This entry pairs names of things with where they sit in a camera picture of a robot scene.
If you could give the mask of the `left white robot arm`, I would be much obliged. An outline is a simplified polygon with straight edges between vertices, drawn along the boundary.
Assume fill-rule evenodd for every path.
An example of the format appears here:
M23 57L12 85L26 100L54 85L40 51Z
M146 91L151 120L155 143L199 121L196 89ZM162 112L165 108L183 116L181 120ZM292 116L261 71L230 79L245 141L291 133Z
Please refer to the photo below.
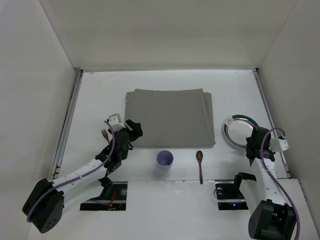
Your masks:
M54 180L43 178L31 191L22 212L41 234L53 229L69 210L109 193L113 182L108 176L128 157L132 142L143 136L141 124L130 119L122 124L111 115L105 123L112 135L109 145L83 167Z

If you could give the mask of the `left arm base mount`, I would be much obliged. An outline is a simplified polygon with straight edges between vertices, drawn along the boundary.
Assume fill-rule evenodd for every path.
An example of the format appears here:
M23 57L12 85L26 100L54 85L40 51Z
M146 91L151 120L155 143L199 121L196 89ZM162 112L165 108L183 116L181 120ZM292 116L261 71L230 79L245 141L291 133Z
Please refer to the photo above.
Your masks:
M125 211L127 207L128 182L105 180L104 188L98 197L80 204L80 211Z

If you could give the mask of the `white plate green rim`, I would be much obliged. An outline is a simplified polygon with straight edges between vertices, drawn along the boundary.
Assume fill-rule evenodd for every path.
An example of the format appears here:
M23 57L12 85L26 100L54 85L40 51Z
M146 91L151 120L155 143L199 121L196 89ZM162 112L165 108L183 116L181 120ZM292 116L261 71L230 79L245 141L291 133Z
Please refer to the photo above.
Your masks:
M246 149L247 138L252 134L258 123L249 116L236 114L227 117L223 124L223 133L226 140L235 147Z

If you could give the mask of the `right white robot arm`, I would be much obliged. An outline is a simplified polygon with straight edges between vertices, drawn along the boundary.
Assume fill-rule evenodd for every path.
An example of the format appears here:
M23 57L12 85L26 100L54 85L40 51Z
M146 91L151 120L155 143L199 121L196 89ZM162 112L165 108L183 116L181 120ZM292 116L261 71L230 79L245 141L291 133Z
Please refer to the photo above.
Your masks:
M260 126L246 138L246 157L253 175L240 184L250 212L248 233L254 240L297 240L301 235L298 210L276 177L275 153L289 148L286 134L272 138Z

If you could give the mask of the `lavender plastic cup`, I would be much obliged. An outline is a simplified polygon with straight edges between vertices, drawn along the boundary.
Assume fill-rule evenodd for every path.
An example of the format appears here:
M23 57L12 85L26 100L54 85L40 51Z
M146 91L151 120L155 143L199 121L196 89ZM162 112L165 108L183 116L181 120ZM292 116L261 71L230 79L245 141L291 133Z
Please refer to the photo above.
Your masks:
M164 171L167 171L171 168L173 161L174 161L174 156L168 150L162 150L156 156L157 166Z

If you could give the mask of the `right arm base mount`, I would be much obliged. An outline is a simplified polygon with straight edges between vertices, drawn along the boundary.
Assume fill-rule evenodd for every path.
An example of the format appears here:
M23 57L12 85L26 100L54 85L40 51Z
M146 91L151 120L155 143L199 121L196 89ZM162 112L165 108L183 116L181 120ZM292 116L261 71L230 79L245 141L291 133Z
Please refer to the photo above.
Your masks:
M233 180L215 181L213 195L220 211L248 210L246 200L240 192L240 185L244 180L256 181L256 177L250 173L239 172Z

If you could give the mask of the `grey cloth placemat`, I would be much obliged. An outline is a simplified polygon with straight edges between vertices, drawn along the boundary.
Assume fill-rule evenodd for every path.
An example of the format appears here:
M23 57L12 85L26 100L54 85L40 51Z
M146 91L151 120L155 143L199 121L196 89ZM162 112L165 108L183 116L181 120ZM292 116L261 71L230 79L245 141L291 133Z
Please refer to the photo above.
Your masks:
M216 143L212 95L201 88L127 92L125 119L141 124L136 148L212 148Z

